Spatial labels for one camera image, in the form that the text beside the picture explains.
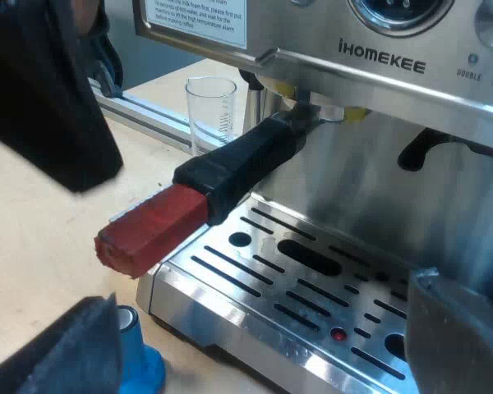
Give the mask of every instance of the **instruction label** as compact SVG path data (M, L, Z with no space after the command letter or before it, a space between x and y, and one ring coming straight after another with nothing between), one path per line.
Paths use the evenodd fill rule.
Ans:
M247 0L146 0L149 23L247 49Z

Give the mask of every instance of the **table surface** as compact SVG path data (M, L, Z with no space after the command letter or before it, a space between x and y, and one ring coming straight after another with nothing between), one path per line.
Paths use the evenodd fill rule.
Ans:
M213 63L197 63L131 93L170 103L181 112L186 101L178 87L188 75L237 72ZM139 311L145 342L165 358L166 394L273 392L237 365L211 358L160 328L136 306L137 281L97 260L93 243L97 231L113 215L168 184L173 169L189 158L120 123L108 124L125 167L115 181L86 195L68 193L0 144L0 362L83 297L115 292L120 305Z

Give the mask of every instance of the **espresso machine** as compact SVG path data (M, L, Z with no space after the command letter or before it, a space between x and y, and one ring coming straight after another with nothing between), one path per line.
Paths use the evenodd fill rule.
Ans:
M256 76L245 130L320 118L139 306L288 392L493 392L493 0L133 5L138 34Z

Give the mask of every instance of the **drip tray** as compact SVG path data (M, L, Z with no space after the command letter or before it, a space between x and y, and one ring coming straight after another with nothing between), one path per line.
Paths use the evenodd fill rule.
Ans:
M407 278L250 197L142 279L137 299L289 392L417 393L403 348Z

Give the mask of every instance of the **blue object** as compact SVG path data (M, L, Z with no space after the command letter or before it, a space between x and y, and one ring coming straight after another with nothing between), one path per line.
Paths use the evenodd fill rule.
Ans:
M163 357L142 341L139 315L131 306L118 307L122 346L119 394L155 394L164 385Z

